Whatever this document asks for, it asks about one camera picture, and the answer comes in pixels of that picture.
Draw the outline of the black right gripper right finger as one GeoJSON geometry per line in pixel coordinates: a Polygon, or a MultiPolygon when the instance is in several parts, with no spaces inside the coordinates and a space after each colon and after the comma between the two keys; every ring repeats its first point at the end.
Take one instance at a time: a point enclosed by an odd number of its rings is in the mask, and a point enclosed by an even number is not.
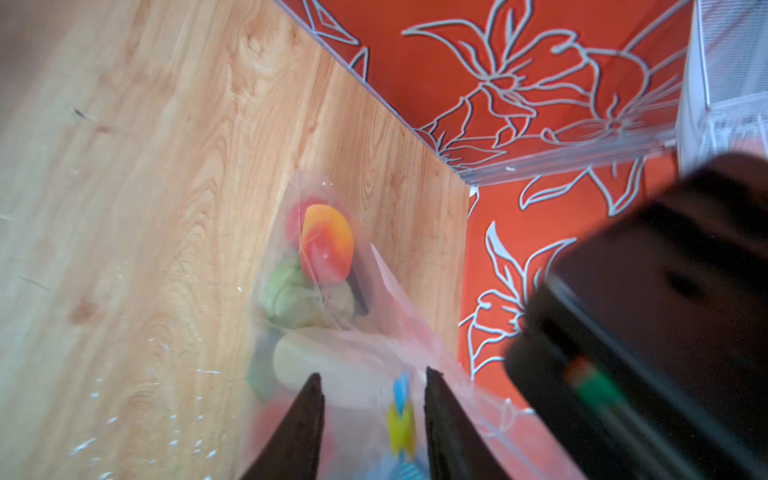
{"type": "Polygon", "coordinates": [[[431,479],[510,479],[443,374],[431,367],[426,369],[424,413],[431,479]]]}

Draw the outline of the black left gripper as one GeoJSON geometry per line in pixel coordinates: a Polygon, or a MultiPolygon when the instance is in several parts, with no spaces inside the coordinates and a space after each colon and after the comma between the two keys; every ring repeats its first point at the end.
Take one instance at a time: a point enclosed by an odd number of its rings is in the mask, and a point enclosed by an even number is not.
{"type": "Polygon", "coordinates": [[[504,366],[590,479],[767,475],[767,163],[726,153],[562,257],[504,366]]]}

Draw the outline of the clear zip top bag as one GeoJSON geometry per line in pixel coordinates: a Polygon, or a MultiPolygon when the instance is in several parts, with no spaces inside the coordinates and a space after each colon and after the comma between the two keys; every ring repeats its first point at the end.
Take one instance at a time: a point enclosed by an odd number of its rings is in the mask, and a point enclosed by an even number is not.
{"type": "Polygon", "coordinates": [[[578,479],[538,416],[475,385],[330,183],[287,184],[251,295],[241,479],[578,479]]]}

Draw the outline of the green cabbage toy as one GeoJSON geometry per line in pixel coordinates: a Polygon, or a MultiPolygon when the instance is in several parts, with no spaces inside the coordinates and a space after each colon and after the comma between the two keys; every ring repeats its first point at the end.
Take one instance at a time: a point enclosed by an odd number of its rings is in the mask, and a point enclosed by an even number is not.
{"type": "Polygon", "coordinates": [[[265,319],[284,329],[336,328],[356,316],[356,302],[346,281],[319,287],[304,274],[296,254],[285,255],[259,293],[265,319]]]}

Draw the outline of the yellow orange pepper toy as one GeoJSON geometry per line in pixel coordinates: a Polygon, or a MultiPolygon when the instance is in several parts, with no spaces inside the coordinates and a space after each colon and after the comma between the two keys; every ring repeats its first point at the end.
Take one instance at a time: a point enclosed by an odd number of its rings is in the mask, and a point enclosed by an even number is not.
{"type": "Polygon", "coordinates": [[[299,254],[304,274],[325,286],[345,281],[351,271],[355,242],[346,217],[326,204],[305,211],[299,254]]]}

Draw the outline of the white daikon toy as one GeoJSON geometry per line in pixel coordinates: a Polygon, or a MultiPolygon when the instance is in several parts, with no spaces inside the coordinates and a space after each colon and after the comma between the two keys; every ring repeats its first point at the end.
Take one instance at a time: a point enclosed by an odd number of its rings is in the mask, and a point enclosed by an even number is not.
{"type": "Polygon", "coordinates": [[[293,390],[317,373],[332,406],[381,410],[394,400],[395,380],[409,370],[401,352],[398,341],[378,334],[301,328],[277,343],[274,372],[293,390]]]}

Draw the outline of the aluminium frame rail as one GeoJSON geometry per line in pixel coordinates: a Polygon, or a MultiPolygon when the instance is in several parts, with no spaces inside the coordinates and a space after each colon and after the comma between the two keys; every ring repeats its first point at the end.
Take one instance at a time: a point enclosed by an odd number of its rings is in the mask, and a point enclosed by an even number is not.
{"type": "Polygon", "coordinates": [[[653,158],[674,150],[676,144],[673,131],[651,136],[627,136],[506,160],[468,170],[459,176],[466,184],[473,186],[503,184],[590,166],[626,163],[641,157],[653,158]]]}

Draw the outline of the clear plastic wall bin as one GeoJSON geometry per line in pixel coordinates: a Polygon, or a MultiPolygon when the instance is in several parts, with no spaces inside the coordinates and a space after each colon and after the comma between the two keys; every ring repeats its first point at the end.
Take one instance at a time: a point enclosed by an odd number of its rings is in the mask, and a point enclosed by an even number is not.
{"type": "Polygon", "coordinates": [[[694,3],[676,133],[682,176],[726,152],[767,158],[767,0],[694,3]]]}

